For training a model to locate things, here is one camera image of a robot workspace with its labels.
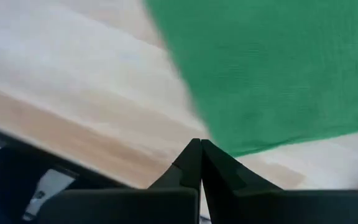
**green fabric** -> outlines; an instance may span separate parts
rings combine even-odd
[[[232,156],[358,131],[358,0],[146,0]]]

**dark blue fabric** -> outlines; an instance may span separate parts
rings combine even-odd
[[[37,183],[48,167],[8,148],[0,149],[0,224],[20,223]]]

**wooden floor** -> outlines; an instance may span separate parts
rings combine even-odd
[[[140,188],[208,138],[140,0],[0,0],[0,131]],[[358,188],[358,134],[238,160],[286,189]]]

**green cloth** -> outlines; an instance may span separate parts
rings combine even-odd
[[[358,0],[146,0],[232,156],[358,131]]]

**black plastic object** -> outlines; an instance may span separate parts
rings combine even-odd
[[[149,189],[71,190],[40,223],[197,223],[200,182],[217,223],[358,223],[356,190],[282,190],[209,140],[193,139]]]

